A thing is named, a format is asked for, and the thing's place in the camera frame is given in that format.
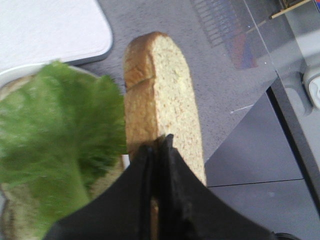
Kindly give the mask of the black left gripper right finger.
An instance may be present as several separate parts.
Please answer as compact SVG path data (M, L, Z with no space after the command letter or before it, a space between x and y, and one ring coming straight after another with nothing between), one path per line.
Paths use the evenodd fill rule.
M274 240L275 234L228 206L187 166L172 134L158 149L161 240Z

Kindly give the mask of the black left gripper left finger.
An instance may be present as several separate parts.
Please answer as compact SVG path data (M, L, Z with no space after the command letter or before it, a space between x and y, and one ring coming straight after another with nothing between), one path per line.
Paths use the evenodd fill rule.
M55 222L46 240L151 239L153 149L141 146L129 167L105 192Z

